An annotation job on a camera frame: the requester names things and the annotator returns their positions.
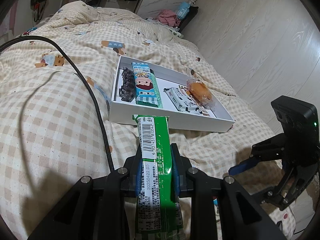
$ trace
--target pink cloth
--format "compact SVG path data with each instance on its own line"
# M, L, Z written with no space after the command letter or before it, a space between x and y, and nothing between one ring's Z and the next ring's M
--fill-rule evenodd
M160 11L159 15L156 17L156 20L163 24L167 24L170 27L179 26L180 20L177 17L176 13L172 10L163 9Z

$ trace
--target wooden floor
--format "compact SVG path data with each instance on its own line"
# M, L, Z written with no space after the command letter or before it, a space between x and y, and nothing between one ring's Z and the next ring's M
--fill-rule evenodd
M320 111L320 33L299 0L198 0L182 32L275 133L270 102L295 97Z

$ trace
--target green snack package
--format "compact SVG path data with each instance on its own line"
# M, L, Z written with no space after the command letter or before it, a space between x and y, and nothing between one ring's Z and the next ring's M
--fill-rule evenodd
M134 115L142 153L136 240L185 240L179 198L174 194L168 117Z

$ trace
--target black camera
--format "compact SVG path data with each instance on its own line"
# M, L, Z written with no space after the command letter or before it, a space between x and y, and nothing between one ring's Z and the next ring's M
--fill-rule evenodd
M318 114L314 105L280 96L271 102L271 106L288 139L319 144Z

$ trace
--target checkered bedsheet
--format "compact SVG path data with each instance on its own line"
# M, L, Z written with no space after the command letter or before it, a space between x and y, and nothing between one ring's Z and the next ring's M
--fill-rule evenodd
M76 1L31 34L53 39L92 86L115 168L135 154L139 142L136 126L108 121L106 101L120 55L193 73L235 118L226 133L170 130L170 140L180 153L208 175L223 178L231 166L249 156L252 144L274 135L194 44L132 12ZM109 170L92 99L53 46L42 41L15 44L1 54L0 69L0 214L18 239L27 239L80 177L97 178ZM236 179L253 193L278 183L280 167L279 162L260 163ZM133 238L132 201L127 200L127 213ZM190 199L181 199L187 236L190 205ZM263 208L274 222L283 221L289 239L295 228L292 207L283 212L268 204Z

